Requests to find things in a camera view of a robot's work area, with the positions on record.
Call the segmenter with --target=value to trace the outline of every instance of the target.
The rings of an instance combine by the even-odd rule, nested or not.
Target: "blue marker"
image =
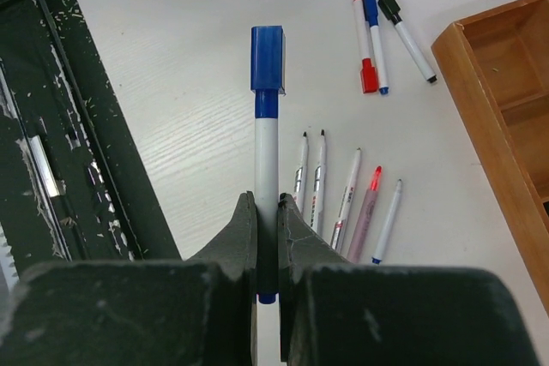
[[[282,26],[251,29],[251,90],[256,94],[257,294],[271,304],[278,292],[278,95],[284,92]]]
[[[385,68],[385,58],[383,57],[383,47],[381,46],[381,34],[379,33],[379,24],[377,22],[377,2],[376,0],[362,0],[368,25],[370,26],[371,44],[374,50],[374,59],[377,66],[377,78],[379,80],[379,92],[381,94],[389,93],[389,80],[387,69]]]

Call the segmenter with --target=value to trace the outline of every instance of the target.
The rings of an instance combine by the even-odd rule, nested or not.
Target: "white table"
[[[511,0],[398,1],[436,67],[429,47],[451,21]],[[184,257],[224,226],[239,193],[253,189],[250,28],[281,24],[287,36],[281,191],[292,190],[303,131],[311,136],[311,170],[317,134],[326,129],[323,236],[329,239],[353,150],[362,147],[365,161],[351,229],[374,167],[384,166],[363,260],[370,260],[395,180],[402,177],[405,194],[386,262],[494,272],[515,296],[540,359],[549,363],[546,312],[442,76],[429,86],[381,18],[390,95],[363,96],[351,2],[80,0]],[[278,309],[258,311],[260,364],[278,364]]]

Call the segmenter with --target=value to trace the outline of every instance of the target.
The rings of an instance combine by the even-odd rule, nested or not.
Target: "marker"
[[[379,23],[377,21],[377,2],[376,0],[363,0],[366,20],[370,25],[371,45],[374,50],[376,60],[377,78],[379,80],[379,92],[381,94],[389,93],[389,78],[385,67],[385,57],[383,56],[383,47],[381,44],[381,33],[379,32]]]
[[[321,234],[324,215],[324,179],[326,178],[326,136],[320,132],[320,152],[315,169],[315,186],[312,195],[311,229]]]
[[[362,59],[362,93],[374,93],[377,91],[376,68],[371,64],[370,46],[368,46],[368,32],[366,32],[366,19],[362,0],[353,0],[354,20],[359,37],[360,59]]]
[[[393,223],[395,222],[396,210],[398,205],[401,203],[402,196],[402,180],[398,179],[396,182],[395,193],[393,194],[393,200],[389,206],[389,212],[385,218],[385,223],[383,223],[383,229],[377,240],[376,251],[371,257],[371,262],[375,265],[378,265],[383,260],[383,255],[385,254],[385,249],[387,248],[387,243],[389,241],[389,236],[391,230],[393,229]]]
[[[351,204],[354,198],[354,189],[357,186],[357,177],[360,170],[360,159],[362,157],[362,151],[358,148],[354,154],[353,164],[347,179],[347,186],[343,191],[343,199],[341,199],[340,214],[334,225],[334,234],[332,235],[332,241],[330,246],[337,253],[341,253],[341,246],[345,238],[345,229],[347,227],[347,220],[349,219],[349,212],[351,211]]]
[[[303,214],[303,203],[305,200],[305,184],[307,183],[307,158],[309,156],[309,144],[307,142],[307,132],[303,132],[301,139],[301,157],[299,159],[298,169],[295,171],[295,182],[293,185],[293,200],[298,210]]]
[[[415,40],[413,40],[412,35],[406,28],[404,21],[402,21],[402,18],[399,16],[398,12],[401,11],[401,7],[398,5],[396,0],[379,0],[377,3],[379,4],[379,8],[385,17],[392,21],[395,25],[396,31],[408,49],[408,52],[412,55],[415,64],[418,65],[419,71],[423,77],[425,77],[429,83],[434,83],[437,81],[437,76],[432,70],[431,65],[427,62],[427,59],[425,59],[423,53],[421,53],[418,44],[415,43]]]
[[[284,91],[282,26],[251,29],[251,90],[256,93],[257,294],[274,303],[278,292],[278,95]]]
[[[360,256],[362,255],[362,248],[364,248],[364,241],[366,240],[366,232],[368,232],[371,216],[374,213],[374,206],[376,206],[377,189],[379,187],[381,173],[382,168],[381,166],[378,166],[374,172],[374,176],[371,178],[370,188],[366,190],[362,208],[360,208],[359,221],[357,222],[357,227],[354,229],[353,240],[351,241],[351,246],[347,253],[347,260],[352,263],[358,263],[360,261]]]

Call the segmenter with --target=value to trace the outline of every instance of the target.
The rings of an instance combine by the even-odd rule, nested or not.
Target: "red marker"
[[[368,227],[370,227],[371,216],[374,213],[374,206],[376,206],[377,189],[379,188],[381,173],[382,168],[378,166],[374,172],[374,176],[371,178],[370,188],[366,190],[362,208],[360,208],[359,221],[357,222],[357,227],[354,229],[353,240],[349,247],[349,253],[347,253],[347,259],[352,263],[359,263],[360,256],[362,256],[366,232],[368,232]]]
[[[359,37],[360,58],[362,69],[360,79],[362,80],[362,93],[375,93],[378,89],[376,68],[371,64],[370,46],[368,46],[368,32],[366,31],[366,18],[362,0],[353,0],[354,20]]]

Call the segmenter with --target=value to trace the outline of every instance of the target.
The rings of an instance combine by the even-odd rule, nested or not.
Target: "black marker cap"
[[[398,5],[396,0],[378,0],[377,4],[385,17],[392,21],[393,24],[397,24],[399,21],[402,21],[401,17],[398,15],[398,12],[401,11],[401,7]]]

